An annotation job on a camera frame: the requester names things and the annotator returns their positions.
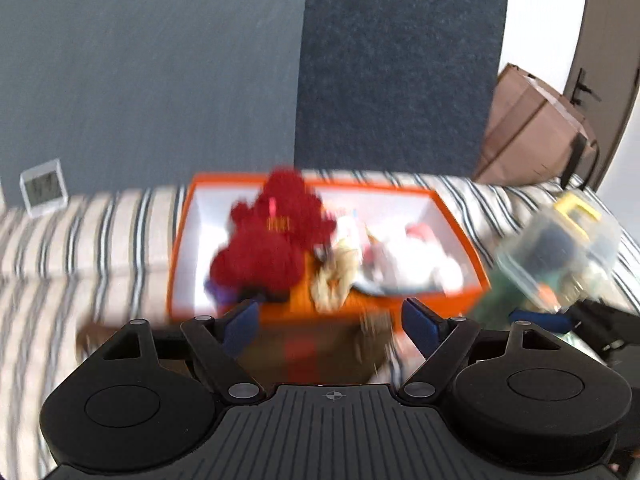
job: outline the striped couch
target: striped couch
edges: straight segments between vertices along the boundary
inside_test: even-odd
[[[490,267],[501,238],[519,231],[555,182],[518,189],[419,174],[327,172],[336,180],[436,190]],[[0,474],[36,480],[54,467],[38,429],[44,399],[86,357],[78,333],[90,322],[135,317],[167,322],[169,254],[185,189],[160,187],[74,197],[66,210],[31,220],[0,213]],[[607,299],[640,307],[640,250],[625,234]]]

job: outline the gray wall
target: gray wall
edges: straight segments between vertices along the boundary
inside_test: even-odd
[[[0,0],[0,179],[70,194],[292,163],[305,0]]]

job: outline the brown paper bag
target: brown paper bag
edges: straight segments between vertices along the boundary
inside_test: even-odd
[[[507,65],[498,77],[474,180],[500,186],[537,184],[567,169],[573,173],[580,158],[594,153],[594,146],[586,118],[563,95]]]

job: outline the beige plush toy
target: beige plush toy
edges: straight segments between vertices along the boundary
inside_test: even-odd
[[[318,312],[334,312],[343,306],[359,268],[360,251],[340,240],[311,284],[311,298]]]

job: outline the screw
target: screw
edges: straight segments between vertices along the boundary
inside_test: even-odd
[[[412,397],[431,397],[435,392],[436,388],[433,384],[429,383],[409,383],[404,387],[404,392]]]
[[[229,395],[236,399],[251,399],[260,393],[260,388],[251,383],[236,383],[229,388]]]

